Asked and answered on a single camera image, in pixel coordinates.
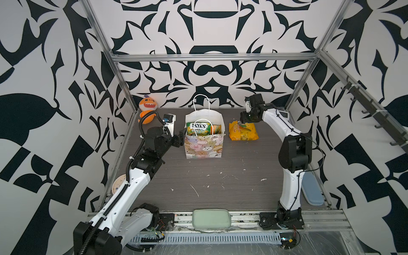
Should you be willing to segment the green Fox's candy packet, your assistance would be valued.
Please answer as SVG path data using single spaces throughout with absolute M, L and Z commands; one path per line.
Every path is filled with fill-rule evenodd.
M 188 122 L 188 136 L 210 136 L 222 133 L 222 126 L 211 124 L 209 122 Z

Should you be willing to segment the yellow snack packet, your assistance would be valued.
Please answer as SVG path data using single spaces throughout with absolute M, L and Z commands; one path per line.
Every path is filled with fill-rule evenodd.
M 256 127 L 253 123 L 233 121 L 228 125 L 228 131 L 229 138 L 232 141 L 254 141 L 259 139 Z

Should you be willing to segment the patterned paper gift bag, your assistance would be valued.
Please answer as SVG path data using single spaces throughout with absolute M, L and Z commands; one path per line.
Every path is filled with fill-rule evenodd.
M 184 149 L 187 159 L 221 158 L 225 136 L 225 122 L 220 112 L 213 110 L 210 106 L 197 109 L 196 100 L 193 99 L 194 111 L 185 117 L 187 128 L 188 122 L 209 122 L 222 126 L 222 133 L 210 136 L 186 136 L 184 137 Z

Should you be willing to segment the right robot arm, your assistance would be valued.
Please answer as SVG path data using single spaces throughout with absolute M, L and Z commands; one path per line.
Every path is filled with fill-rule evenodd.
M 282 145 L 278 154 L 278 161 L 283 168 L 283 191 L 278 202 L 278 209 L 274 216 L 260 214 L 260 226 L 271 229 L 275 226 L 281 229 L 301 228 L 301 186 L 303 177 L 309 171 L 312 161 L 312 138 L 302 133 L 290 123 L 289 112 L 278 109 L 272 103 L 255 102 L 247 98 L 245 111 L 241 112 L 243 123 L 265 122 L 278 135 Z

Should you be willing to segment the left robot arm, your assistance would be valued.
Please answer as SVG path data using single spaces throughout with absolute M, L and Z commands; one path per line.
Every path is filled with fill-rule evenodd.
M 174 132 L 176 115 L 158 117 L 160 126 L 144 131 L 137 152 L 130 157 L 125 180 L 107 204 L 88 222 L 80 222 L 73 231 L 74 254 L 119 255 L 123 248 L 141 231 L 155 228 L 159 221 L 159 209 L 144 203 L 136 212 L 126 217 L 141 191 L 150 183 L 165 163 L 163 156 L 171 147 L 184 144 L 186 129 Z

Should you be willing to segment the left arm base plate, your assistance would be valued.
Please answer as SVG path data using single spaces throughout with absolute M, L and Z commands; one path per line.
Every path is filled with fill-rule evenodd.
M 154 221 L 154 228 L 156 231 L 170 231 L 174 228 L 175 214 L 174 213 L 160 213 L 158 219 Z

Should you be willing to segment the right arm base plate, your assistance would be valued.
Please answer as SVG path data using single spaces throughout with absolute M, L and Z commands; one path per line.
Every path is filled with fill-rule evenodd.
M 259 226 L 264 230 L 292 230 L 295 228 L 302 230 L 304 224 L 301 211 L 298 210 L 278 210 L 259 214 Z

